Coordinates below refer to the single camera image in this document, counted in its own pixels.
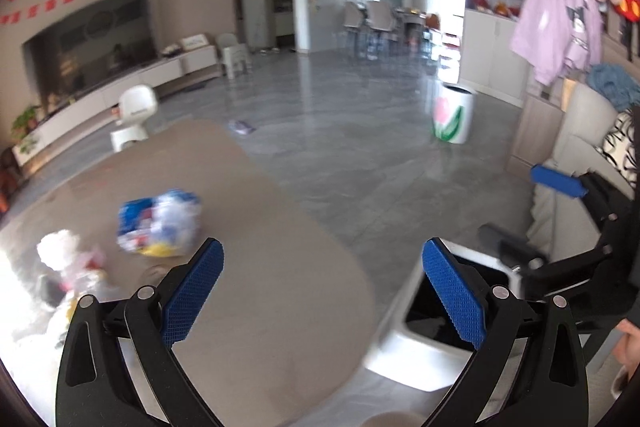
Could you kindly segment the person right hand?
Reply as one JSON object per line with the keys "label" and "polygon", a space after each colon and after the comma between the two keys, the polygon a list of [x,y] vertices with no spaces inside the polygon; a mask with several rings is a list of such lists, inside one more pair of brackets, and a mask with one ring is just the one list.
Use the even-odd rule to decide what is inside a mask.
{"label": "person right hand", "polygon": [[612,395],[617,399],[630,383],[640,362],[640,329],[627,319],[620,321],[616,329],[622,334],[613,349],[620,371],[612,384]]}

